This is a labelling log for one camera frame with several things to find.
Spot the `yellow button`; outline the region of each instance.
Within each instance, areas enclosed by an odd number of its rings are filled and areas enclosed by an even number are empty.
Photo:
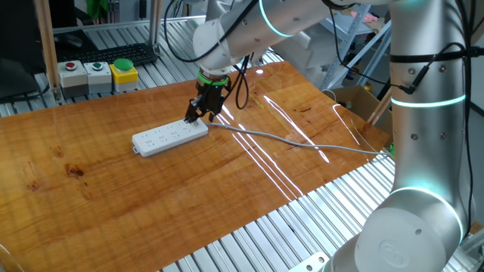
[[[138,81],[138,71],[134,67],[127,71],[120,71],[113,64],[110,64],[109,68],[111,68],[111,73],[113,74],[113,81],[117,84]]]

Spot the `keyboard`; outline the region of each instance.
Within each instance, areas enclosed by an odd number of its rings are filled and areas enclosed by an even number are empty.
[[[112,64],[119,58],[126,58],[132,61],[134,65],[152,63],[157,60],[153,49],[144,43],[140,43],[79,54],[61,55],[57,57],[57,62],[79,60],[82,63],[107,62]]]

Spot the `wooden tabletop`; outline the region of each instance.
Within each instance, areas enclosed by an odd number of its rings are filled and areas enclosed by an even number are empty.
[[[259,69],[247,72],[249,106],[237,110],[232,95],[216,122],[306,144],[383,147],[386,134],[288,63]],[[182,119],[194,85],[0,119],[0,244],[25,271],[153,272],[371,159],[223,128],[147,159],[134,154],[133,134]]]

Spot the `power strip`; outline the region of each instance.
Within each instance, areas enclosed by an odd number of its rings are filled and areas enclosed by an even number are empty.
[[[192,123],[176,121],[133,135],[133,151],[146,158],[201,138],[208,131],[209,128],[200,119]]]

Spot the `red button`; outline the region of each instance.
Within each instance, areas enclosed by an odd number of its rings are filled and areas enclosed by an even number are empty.
[[[66,63],[66,70],[67,71],[74,71],[76,69],[75,63]]]

